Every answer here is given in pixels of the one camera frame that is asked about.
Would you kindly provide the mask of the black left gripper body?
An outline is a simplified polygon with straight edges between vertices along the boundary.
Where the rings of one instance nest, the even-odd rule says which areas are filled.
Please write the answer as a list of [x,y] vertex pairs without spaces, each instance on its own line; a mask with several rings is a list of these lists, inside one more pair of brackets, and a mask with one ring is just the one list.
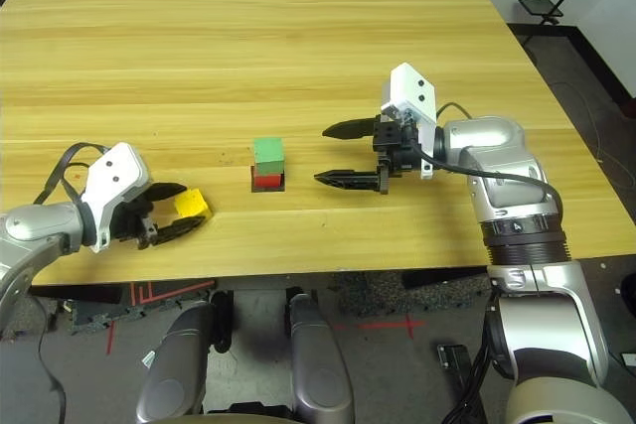
[[144,195],[116,206],[111,219],[111,239],[135,239],[140,250],[155,245],[158,232],[150,217],[152,211],[153,205]]

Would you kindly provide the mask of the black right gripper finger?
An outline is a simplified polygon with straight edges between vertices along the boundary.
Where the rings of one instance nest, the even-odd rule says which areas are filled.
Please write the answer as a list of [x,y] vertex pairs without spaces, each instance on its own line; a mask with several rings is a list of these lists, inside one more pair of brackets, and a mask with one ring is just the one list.
[[360,139],[373,136],[376,118],[350,119],[327,127],[322,135],[340,140]]
[[314,179],[326,186],[342,190],[378,191],[380,189],[380,175],[377,172],[330,170],[315,174]]

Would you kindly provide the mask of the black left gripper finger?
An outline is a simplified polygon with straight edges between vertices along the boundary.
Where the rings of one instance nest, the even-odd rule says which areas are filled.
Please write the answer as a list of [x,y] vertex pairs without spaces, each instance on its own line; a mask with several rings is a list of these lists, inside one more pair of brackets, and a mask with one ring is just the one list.
[[200,226],[205,218],[202,215],[182,217],[171,224],[159,227],[151,236],[151,244],[159,245],[179,238]]
[[176,197],[186,190],[186,186],[177,183],[154,183],[146,190],[146,201],[161,202]]

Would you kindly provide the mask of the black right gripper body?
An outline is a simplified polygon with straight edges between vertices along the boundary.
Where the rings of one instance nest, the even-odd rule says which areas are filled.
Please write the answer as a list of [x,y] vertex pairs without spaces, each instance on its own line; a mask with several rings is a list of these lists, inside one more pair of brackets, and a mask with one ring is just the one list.
[[413,121],[402,125],[385,115],[376,116],[372,146],[378,157],[378,191],[381,194],[389,191],[390,178],[420,170],[421,157],[415,151],[414,143],[418,144],[418,140]]

